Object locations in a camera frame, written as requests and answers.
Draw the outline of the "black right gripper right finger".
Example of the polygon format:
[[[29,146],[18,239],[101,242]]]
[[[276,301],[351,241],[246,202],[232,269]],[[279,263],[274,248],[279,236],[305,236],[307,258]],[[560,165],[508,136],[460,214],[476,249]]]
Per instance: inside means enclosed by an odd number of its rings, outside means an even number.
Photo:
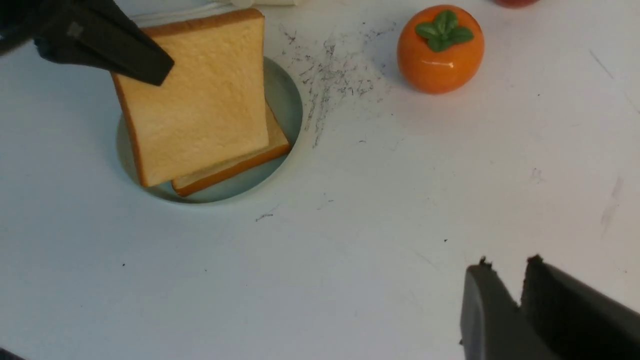
[[[528,258],[520,308],[562,360],[637,360],[639,313],[544,262]]]

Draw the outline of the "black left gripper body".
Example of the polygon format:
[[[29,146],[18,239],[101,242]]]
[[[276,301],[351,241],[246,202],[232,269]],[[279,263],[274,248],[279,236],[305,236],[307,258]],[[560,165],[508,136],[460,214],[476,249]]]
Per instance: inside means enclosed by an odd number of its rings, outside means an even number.
[[[2,0],[0,54],[8,55],[45,32],[67,8],[67,0]]]

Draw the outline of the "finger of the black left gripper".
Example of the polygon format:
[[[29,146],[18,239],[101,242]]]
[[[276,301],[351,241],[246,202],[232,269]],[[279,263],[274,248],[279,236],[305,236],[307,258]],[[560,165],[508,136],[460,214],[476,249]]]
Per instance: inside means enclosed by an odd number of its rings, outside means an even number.
[[[38,54],[57,64],[98,68],[160,86],[172,57],[113,0],[57,0],[52,20],[34,36]]]

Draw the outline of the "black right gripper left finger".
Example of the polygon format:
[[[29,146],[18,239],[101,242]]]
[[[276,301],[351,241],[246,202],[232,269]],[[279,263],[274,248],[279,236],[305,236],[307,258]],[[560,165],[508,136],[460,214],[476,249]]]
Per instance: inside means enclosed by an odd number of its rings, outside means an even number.
[[[467,360],[556,358],[484,257],[465,271],[460,330]]]

